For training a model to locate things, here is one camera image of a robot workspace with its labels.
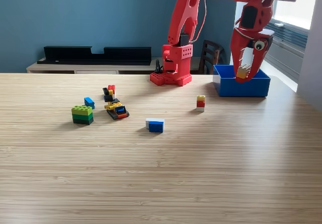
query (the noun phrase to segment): blue box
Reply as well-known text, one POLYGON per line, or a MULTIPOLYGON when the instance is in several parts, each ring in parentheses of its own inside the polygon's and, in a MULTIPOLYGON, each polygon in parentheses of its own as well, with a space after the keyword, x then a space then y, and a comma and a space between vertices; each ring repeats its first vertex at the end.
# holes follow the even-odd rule
POLYGON ((249 82, 235 80, 233 65, 214 65, 213 83, 221 97, 266 97, 271 79, 260 69, 249 82))

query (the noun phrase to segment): red robotic arm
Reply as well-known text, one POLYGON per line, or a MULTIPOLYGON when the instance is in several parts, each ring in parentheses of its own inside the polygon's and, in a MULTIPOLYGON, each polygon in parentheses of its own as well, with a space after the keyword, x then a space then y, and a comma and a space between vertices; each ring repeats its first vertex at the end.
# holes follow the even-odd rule
MULTIPOLYGON (((190 59, 197 26, 199 1, 177 1, 169 30, 169 45, 163 47, 164 72, 162 74, 153 73, 150 77, 157 85, 177 84, 183 86, 191 81, 190 59)), ((236 80, 242 83, 250 81, 256 75, 271 46, 274 31, 263 28, 272 18, 273 0, 234 1, 247 3, 243 8, 241 18, 237 21, 239 25, 233 31, 231 41, 236 80), (243 77, 237 73, 246 47, 254 49, 254 59, 250 70, 243 77)))

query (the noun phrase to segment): white lego brick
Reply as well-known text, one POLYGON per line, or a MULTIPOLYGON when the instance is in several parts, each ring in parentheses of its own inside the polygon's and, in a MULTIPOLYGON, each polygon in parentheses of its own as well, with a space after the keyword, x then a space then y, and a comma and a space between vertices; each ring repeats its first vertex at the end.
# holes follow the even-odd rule
POLYGON ((196 108, 196 111, 197 112, 204 112, 205 111, 205 108, 204 107, 197 107, 196 108))
POLYGON ((145 120, 145 128, 146 129, 149 129, 149 123, 150 122, 163 122, 163 128, 165 128, 166 121, 164 119, 160 119, 160 118, 147 118, 145 120))

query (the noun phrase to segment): blue wall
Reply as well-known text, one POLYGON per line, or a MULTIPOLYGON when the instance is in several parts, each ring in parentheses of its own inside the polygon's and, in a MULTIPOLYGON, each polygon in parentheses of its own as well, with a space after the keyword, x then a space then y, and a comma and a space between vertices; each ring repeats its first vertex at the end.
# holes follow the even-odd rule
MULTIPOLYGON (((46 45, 93 46, 93 53, 102 53, 104 46, 151 46, 152 55, 161 56, 175 3, 176 0, 0 0, 0 72, 26 72, 27 66, 44 56, 46 45)), ((208 7, 210 22, 194 44, 195 56, 200 55, 204 39, 226 41, 226 31, 217 24, 225 27, 225 18, 233 20, 234 11, 223 9, 225 14, 217 17, 212 12, 216 7, 208 7)), ((203 14, 201 4, 199 23, 203 14)))

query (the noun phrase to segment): white wall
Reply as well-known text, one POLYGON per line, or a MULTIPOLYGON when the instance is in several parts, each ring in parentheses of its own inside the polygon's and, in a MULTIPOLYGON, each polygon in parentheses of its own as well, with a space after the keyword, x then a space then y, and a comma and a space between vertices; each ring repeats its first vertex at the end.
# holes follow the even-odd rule
POLYGON ((322 0, 316 0, 297 92, 322 111, 322 0))

